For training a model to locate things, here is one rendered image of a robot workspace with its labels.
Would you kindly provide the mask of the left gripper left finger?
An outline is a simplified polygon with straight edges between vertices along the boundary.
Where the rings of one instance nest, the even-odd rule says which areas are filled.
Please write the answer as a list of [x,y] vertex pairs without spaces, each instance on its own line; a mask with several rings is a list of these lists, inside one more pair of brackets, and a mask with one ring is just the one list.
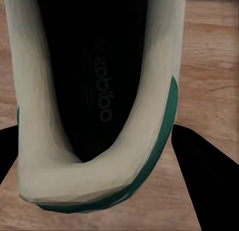
[[18,125],[0,130],[0,184],[18,157]]

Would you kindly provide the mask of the gym shoe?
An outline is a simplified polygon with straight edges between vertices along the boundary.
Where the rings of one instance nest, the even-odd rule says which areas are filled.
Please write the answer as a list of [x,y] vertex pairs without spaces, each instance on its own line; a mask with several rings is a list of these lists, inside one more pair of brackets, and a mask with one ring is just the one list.
[[4,1],[19,196],[65,214],[127,201],[173,128],[186,0]]

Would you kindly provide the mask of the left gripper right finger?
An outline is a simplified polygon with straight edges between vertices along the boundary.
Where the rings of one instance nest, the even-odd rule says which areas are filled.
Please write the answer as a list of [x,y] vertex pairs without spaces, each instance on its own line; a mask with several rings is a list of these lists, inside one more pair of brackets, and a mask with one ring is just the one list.
[[239,231],[239,164],[184,126],[171,143],[202,231]]

